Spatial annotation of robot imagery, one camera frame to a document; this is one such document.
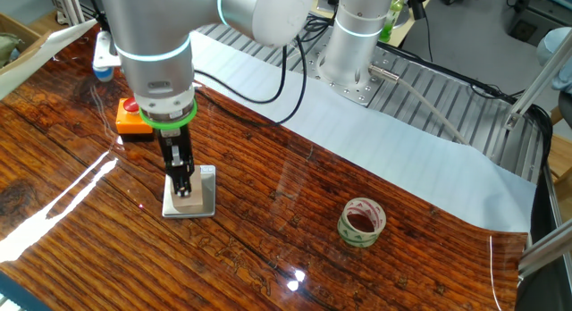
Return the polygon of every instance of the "black cable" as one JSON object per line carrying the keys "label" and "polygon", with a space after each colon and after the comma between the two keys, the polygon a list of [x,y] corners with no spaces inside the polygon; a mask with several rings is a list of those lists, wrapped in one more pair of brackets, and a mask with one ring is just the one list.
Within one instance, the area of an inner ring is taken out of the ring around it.
{"label": "black cable", "polygon": [[109,23],[107,22],[107,17],[105,16],[105,13],[102,12],[99,9],[99,7],[97,6],[96,0],[89,0],[89,1],[93,5],[93,9],[96,12],[96,14],[93,16],[96,19],[96,21],[99,23],[99,25],[101,26],[101,30],[110,31]]}
{"label": "black cable", "polygon": [[304,25],[304,30],[307,33],[316,33],[314,36],[310,37],[310,38],[304,38],[302,39],[302,43],[307,43],[307,42],[311,42],[316,38],[320,38],[327,30],[330,26],[333,26],[333,23],[335,22],[336,19],[336,15],[338,14],[338,5],[336,5],[333,8],[333,16],[332,18],[327,18],[327,17],[322,17],[322,16],[316,16],[316,15],[308,15],[307,16],[307,23],[306,25]]}
{"label": "black cable", "polygon": [[195,73],[208,77],[209,79],[215,81],[216,83],[218,83],[218,84],[222,85],[223,87],[227,88],[228,90],[230,90],[230,92],[234,93],[235,95],[237,95],[237,96],[239,96],[239,97],[241,97],[241,98],[243,98],[249,102],[252,102],[252,103],[257,104],[257,105],[266,105],[266,104],[274,102],[282,94],[282,90],[284,89],[284,84],[286,83],[286,68],[287,68],[286,61],[288,61],[288,48],[287,48],[287,46],[284,46],[282,48],[282,76],[280,78],[280,87],[278,87],[278,91],[276,92],[274,97],[271,97],[268,100],[264,100],[264,101],[254,100],[254,99],[251,99],[249,97],[243,96],[240,92],[238,92],[234,88],[229,87],[228,84],[222,82],[221,80],[217,79],[215,76],[213,76],[209,73],[206,73],[206,72],[201,71],[201,70],[195,70]]}
{"label": "black cable", "polygon": [[431,57],[431,63],[433,62],[433,52],[431,51],[431,31],[429,30],[429,18],[425,16],[425,22],[427,23],[427,45],[429,46],[429,56]]}
{"label": "black cable", "polygon": [[484,92],[485,92],[486,94],[488,94],[488,95],[491,95],[492,97],[507,97],[506,94],[502,93],[502,91],[500,91],[500,90],[497,89],[497,88],[493,88],[493,87],[491,87],[491,86],[489,86],[489,85],[487,85],[487,84],[484,84],[484,83],[482,83],[482,82],[480,82],[480,81],[478,81],[478,80],[474,80],[474,79],[468,78],[468,77],[466,77],[466,76],[464,76],[464,75],[462,75],[462,74],[459,74],[459,73],[457,73],[457,72],[455,72],[455,71],[452,71],[452,70],[449,70],[449,69],[447,69],[447,68],[444,68],[444,67],[442,67],[442,66],[440,66],[440,65],[437,65],[437,64],[434,64],[434,63],[431,63],[431,62],[427,62],[426,60],[422,59],[422,58],[419,57],[418,55],[415,55],[415,54],[413,54],[413,53],[411,53],[411,52],[403,51],[403,50],[401,50],[401,49],[399,49],[399,48],[397,48],[397,47],[390,46],[390,45],[385,44],[385,43],[380,42],[380,41],[377,42],[377,46],[380,47],[381,49],[384,49],[384,50],[386,50],[386,51],[392,52],[393,54],[395,54],[395,55],[397,55],[397,56],[403,57],[404,59],[407,59],[407,60],[409,60],[409,61],[411,61],[411,62],[414,62],[414,63],[420,64],[420,65],[423,65],[423,66],[428,67],[428,68],[430,68],[430,69],[432,69],[432,70],[439,71],[439,72],[442,72],[442,73],[444,73],[444,74],[447,74],[447,75],[449,75],[449,76],[451,76],[451,77],[453,77],[453,78],[457,78],[457,79],[459,79],[459,80],[465,81],[465,82],[468,83],[469,85],[473,85],[473,86],[475,86],[475,87],[480,88],[482,91],[484,91]]}
{"label": "black cable", "polygon": [[300,55],[302,57],[302,90],[300,92],[300,97],[298,99],[298,102],[296,103],[296,106],[294,107],[294,110],[292,110],[292,112],[284,119],[278,121],[278,122],[273,122],[273,123],[259,123],[259,122],[253,122],[251,120],[245,119],[235,113],[232,113],[231,111],[227,110],[226,108],[224,108],[222,105],[218,104],[216,101],[214,101],[211,97],[207,96],[205,92],[203,92],[202,90],[197,90],[197,93],[199,95],[201,95],[203,98],[206,99],[206,101],[212,103],[214,106],[216,106],[217,108],[221,109],[224,113],[228,114],[229,116],[231,116],[232,118],[239,120],[241,122],[245,122],[247,124],[251,124],[253,126],[256,127],[276,127],[276,126],[280,126],[282,124],[284,124],[285,122],[287,122],[288,120],[290,120],[297,112],[298,109],[300,108],[300,105],[302,104],[302,100],[304,99],[304,94],[306,93],[306,83],[307,83],[307,64],[306,64],[306,52],[304,52],[304,47],[302,46],[302,40],[300,39],[300,36],[297,35],[296,36],[296,42],[298,43],[298,47],[300,50]]}
{"label": "black cable", "polygon": [[509,0],[507,0],[507,6],[508,6],[508,7],[513,8],[513,7],[515,7],[516,5],[517,5],[516,3],[510,4],[510,3],[509,3]]}

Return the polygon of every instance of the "wood grain surface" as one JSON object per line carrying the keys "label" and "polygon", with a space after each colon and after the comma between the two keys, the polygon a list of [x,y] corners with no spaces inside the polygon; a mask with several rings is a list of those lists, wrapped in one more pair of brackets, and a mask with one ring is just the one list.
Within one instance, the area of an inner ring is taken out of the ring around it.
{"label": "wood grain surface", "polygon": [[[190,132],[196,164],[217,169],[216,216],[162,218],[159,147],[116,134],[119,97],[131,92],[118,71],[108,83],[92,74],[95,34],[0,105],[0,271],[53,310],[514,308],[525,234],[464,223],[202,97]],[[370,248],[347,245],[336,229],[358,197],[388,218]]]}

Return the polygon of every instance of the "metal plate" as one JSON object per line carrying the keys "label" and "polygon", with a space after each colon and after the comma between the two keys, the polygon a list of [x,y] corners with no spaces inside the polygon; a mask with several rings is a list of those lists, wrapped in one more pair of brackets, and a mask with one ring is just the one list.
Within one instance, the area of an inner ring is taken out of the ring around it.
{"label": "metal plate", "polygon": [[[198,32],[266,63],[282,66],[280,49],[261,46],[234,29],[224,25],[209,25]],[[327,46],[331,32],[332,29],[329,29],[319,39],[303,43],[307,54],[308,76],[311,78],[323,80],[316,77],[314,65],[318,53]],[[300,33],[302,38],[310,37],[309,35],[313,34],[305,31]],[[295,43],[291,43],[288,46],[288,69],[302,73],[300,62],[299,50]],[[533,120],[525,115],[513,131],[507,131],[503,126],[510,105],[478,96],[465,81],[426,68],[379,47],[374,51],[373,64],[398,74],[421,92],[458,128],[472,147],[495,164],[527,181],[537,183],[543,156],[543,138]],[[371,77],[368,82],[363,88],[353,88],[347,93],[344,87],[334,84],[332,88],[369,109],[386,113],[434,136],[450,140],[449,134],[443,133],[442,123],[437,122],[429,109],[422,106],[405,88]]]}
{"label": "metal plate", "polygon": [[[165,218],[199,218],[215,215],[216,194],[216,168],[212,165],[200,166],[200,180],[202,183],[203,205],[175,208],[170,194],[166,191],[163,198],[163,217]],[[165,189],[172,188],[172,181],[165,176]]]}

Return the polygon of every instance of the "orange box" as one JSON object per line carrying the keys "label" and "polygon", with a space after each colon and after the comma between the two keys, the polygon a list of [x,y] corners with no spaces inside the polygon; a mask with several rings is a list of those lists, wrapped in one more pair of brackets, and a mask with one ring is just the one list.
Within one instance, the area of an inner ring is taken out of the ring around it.
{"label": "orange box", "polygon": [[117,119],[115,126],[119,134],[149,134],[153,133],[153,128],[147,125],[139,116],[139,113],[129,113],[123,108],[126,98],[119,99],[117,107]]}

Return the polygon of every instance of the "white sheet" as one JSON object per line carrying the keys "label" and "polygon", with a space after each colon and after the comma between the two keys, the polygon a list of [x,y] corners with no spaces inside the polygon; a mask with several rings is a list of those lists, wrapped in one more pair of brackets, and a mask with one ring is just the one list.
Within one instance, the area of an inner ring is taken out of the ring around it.
{"label": "white sheet", "polygon": [[[254,99],[274,95],[280,69],[193,32],[193,63]],[[255,105],[215,82],[197,80],[279,121],[298,101],[301,75],[289,72],[282,96]],[[458,218],[493,231],[529,232],[536,186],[472,147],[437,138],[357,105],[310,79],[299,112],[284,125]]]}

